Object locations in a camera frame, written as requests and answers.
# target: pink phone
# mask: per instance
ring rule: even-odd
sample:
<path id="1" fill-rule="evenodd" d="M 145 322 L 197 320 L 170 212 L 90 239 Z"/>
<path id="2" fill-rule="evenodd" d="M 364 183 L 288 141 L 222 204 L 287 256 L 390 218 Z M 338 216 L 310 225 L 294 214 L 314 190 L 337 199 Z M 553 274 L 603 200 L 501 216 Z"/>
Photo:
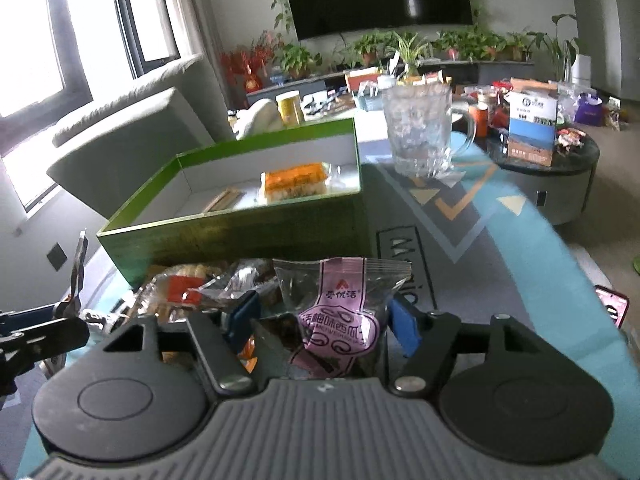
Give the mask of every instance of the pink phone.
<path id="1" fill-rule="evenodd" d="M 596 285 L 596 293 L 600 301 L 607 309 L 616 326 L 620 328 L 625 320 L 626 311 L 629 308 L 629 298 L 615 290 L 610 290 L 602 285 Z"/>

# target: yellow triangle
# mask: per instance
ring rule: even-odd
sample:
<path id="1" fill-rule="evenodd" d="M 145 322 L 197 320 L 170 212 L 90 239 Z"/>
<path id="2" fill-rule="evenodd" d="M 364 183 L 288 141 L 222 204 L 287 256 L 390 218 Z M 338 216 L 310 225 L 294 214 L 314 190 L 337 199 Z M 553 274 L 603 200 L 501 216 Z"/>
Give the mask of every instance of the yellow triangle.
<path id="1" fill-rule="evenodd" d="M 424 187 L 424 180 L 419 176 L 410 176 L 409 178 L 412 180 L 415 187 Z"/>
<path id="2" fill-rule="evenodd" d="M 527 201 L 525 196 L 503 196 L 498 199 L 505 208 L 514 213 L 516 216 L 520 216 L 524 203 Z"/>
<path id="3" fill-rule="evenodd" d="M 411 194 L 420 205 L 425 205 L 429 200 L 438 194 L 439 189 L 412 189 Z"/>

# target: window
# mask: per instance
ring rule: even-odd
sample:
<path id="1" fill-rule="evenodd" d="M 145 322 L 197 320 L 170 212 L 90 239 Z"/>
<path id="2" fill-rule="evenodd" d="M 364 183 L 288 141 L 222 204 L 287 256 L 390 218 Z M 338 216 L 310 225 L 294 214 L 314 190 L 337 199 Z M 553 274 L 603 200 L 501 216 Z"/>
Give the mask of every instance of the window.
<path id="1" fill-rule="evenodd" d="M 111 99 L 130 86 L 132 80 L 115 2 L 114 0 L 67 0 L 67 5 L 82 69 L 91 93 L 98 100 Z M 49 34 L 48 19 L 45 23 L 38 25 L 40 30 Z M 33 30 L 30 33 L 36 34 L 37 31 Z M 0 71 L 14 68 L 5 67 L 0 60 Z M 38 83 L 36 88 L 44 86 L 47 81 L 46 74 L 42 68 L 38 68 L 35 72 L 34 77 L 38 76 L 44 80 Z M 54 72 L 49 77 L 54 82 L 60 81 L 58 72 Z M 9 94 L 0 98 L 0 107 L 3 104 L 8 106 L 16 100 L 14 94 Z M 51 142 L 54 132 L 54 128 L 46 128 L 32 135 L 12 148 L 2 159 L 16 193 L 28 212 L 56 187 L 46 173 L 56 156 L 56 149 Z"/>
<path id="2" fill-rule="evenodd" d="M 92 100 L 66 0 L 0 0 L 0 155 Z"/>
<path id="3" fill-rule="evenodd" d="M 124 41 L 137 76 L 178 59 L 165 0 L 117 0 Z"/>

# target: round black disc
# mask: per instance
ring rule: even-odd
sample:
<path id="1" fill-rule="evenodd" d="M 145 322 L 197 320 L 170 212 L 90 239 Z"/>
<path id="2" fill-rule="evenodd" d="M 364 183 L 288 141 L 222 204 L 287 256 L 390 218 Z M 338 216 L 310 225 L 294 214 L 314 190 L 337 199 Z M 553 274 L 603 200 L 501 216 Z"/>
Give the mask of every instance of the round black disc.
<path id="1" fill-rule="evenodd" d="M 465 370 L 443 387 L 439 407 L 477 450 L 540 465 L 597 452 L 613 420 L 600 383 L 543 354 L 513 354 Z"/>
<path id="2" fill-rule="evenodd" d="M 33 420 L 47 448 L 82 460 L 128 462 L 165 450 L 197 427 L 207 401 L 186 370 L 118 356 L 79 360 L 40 389 Z"/>

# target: round side table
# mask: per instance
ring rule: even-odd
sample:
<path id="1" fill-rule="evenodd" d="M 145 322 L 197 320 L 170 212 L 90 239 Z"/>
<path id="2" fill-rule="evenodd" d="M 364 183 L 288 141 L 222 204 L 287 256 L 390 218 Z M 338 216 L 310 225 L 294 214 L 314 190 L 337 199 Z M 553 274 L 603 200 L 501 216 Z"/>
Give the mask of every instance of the round side table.
<path id="1" fill-rule="evenodd" d="M 507 157 L 494 136 L 479 140 L 478 144 L 498 166 L 510 172 L 512 181 L 552 225 L 571 222 L 586 208 L 600 158 L 600 149 L 590 136 L 578 150 L 567 155 L 554 153 L 549 167 Z"/>

